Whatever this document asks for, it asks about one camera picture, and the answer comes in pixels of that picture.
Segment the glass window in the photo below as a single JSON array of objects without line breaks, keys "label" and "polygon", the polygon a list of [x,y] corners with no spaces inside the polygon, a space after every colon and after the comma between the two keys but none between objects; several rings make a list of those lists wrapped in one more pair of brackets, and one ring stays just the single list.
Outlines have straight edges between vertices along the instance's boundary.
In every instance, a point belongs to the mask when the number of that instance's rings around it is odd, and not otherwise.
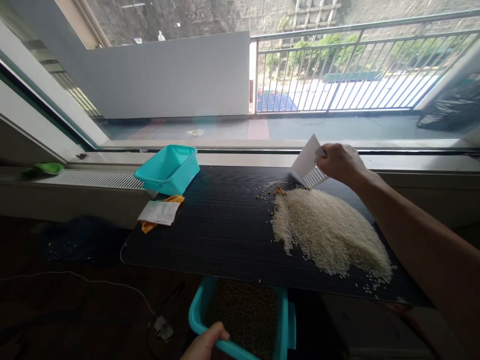
[{"label": "glass window", "polygon": [[[366,148],[476,146],[476,0],[75,4],[0,0],[1,18],[106,134],[99,148],[291,149],[313,133]],[[441,116],[439,96],[461,99]]]}]

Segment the blue basket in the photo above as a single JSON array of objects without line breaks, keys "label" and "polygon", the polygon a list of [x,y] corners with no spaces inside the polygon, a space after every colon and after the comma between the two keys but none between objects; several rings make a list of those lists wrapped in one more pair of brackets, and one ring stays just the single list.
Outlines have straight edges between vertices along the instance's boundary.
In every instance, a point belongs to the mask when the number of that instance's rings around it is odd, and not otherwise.
[{"label": "blue basket", "polygon": [[168,145],[135,173],[143,187],[165,195],[182,195],[200,171],[197,149],[191,146]]},{"label": "blue basket", "polygon": [[[198,335],[203,334],[207,327],[202,319],[209,307],[215,292],[218,279],[205,276],[196,291],[196,295],[190,305],[188,322],[191,329]],[[297,321],[295,318],[295,305],[288,302],[287,289],[284,287],[269,286],[275,291],[276,298],[276,334],[273,360],[286,360],[287,349],[295,349],[297,346]],[[259,360],[258,357],[238,346],[233,341],[218,340],[215,346],[237,360]]]}]

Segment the person's left hand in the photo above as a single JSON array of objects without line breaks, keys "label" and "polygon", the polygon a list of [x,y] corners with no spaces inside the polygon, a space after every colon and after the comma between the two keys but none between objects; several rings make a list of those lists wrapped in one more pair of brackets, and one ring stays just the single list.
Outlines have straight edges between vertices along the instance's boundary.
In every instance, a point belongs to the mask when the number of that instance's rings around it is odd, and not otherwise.
[{"label": "person's left hand", "polygon": [[214,323],[201,336],[193,340],[180,360],[210,360],[212,349],[218,339],[225,341],[230,339],[230,334],[220,321]]}]

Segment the white comb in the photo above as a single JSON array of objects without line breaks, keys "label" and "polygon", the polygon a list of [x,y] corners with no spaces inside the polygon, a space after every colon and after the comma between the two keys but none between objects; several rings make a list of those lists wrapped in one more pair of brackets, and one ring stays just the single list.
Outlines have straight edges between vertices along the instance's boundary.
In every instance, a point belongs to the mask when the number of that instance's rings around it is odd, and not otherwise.
[{"label": "white comb", "polygon": [[313,134],[291,166],[308,189],[323,183],[329,177],[317,166],[317,158],[325,156],[315,134]]}]

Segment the metal railing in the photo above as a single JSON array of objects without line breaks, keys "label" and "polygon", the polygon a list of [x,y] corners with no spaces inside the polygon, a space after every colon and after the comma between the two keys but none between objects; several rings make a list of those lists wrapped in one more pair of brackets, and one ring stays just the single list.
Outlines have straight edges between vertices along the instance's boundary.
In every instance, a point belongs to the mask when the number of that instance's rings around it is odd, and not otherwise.
[{"label": "metal railing", "polygon": [[99,118],[102,116],[97,108],[92,104],[84,92],[75,85],[70,75],[65,70],[50,71],[55,80],[76,100],[78,105],[85,110],[91,118]]},{"label": "metal railing", "polygon": [[480,9],[254,36],[256,112],[413,109],[479,34]]}]

